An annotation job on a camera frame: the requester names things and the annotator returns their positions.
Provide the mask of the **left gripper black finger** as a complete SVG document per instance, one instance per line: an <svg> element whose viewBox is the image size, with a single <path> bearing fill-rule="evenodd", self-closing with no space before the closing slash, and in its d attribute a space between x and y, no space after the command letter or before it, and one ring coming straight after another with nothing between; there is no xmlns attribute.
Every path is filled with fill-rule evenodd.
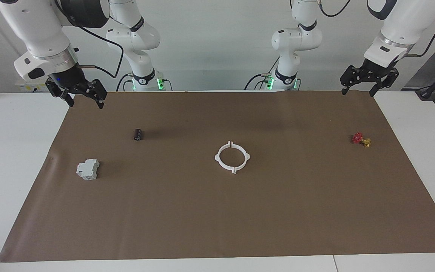
<svg viewBox="0 0 435 272"><path fill-rule="evenodd" d="M347 92L349 91L349 89L351 88L351 86L354 86L356 84L357 71L358 70L356 67L354 67L353 65L350 65L349 67L347 67L345 72L342 74L342 76L341 76L341 85L342 85L341 93L343 95L346 95Z"/></svg>
<svg viewBox="0 0 435 272"><path fill-rule="evenodd" d="M382 88L390 88L398 76L398 70L392 68L383 79L376 79L376 84L369 91L370 97L374 97Z"/></svg>

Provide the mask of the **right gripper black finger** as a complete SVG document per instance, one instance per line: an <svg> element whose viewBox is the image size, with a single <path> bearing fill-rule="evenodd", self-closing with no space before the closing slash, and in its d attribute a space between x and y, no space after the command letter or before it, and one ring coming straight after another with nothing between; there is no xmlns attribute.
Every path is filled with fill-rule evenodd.
<svg viewBox="0 0 435 272"><path fill-rule="evenodd" d="M103 109L106 96L107 91L98 79L88 82L88 97L96 102L99 109Z"/></svg>
<svg viewBox="0 0 435 272"><path fill-rule="evenodd" d="M64 89L62 91L62 93L59 95L59 97L64 100L69 107L73 107L74 106L74 99L72 98L72 96L69 94L69 89Z"/></svg>

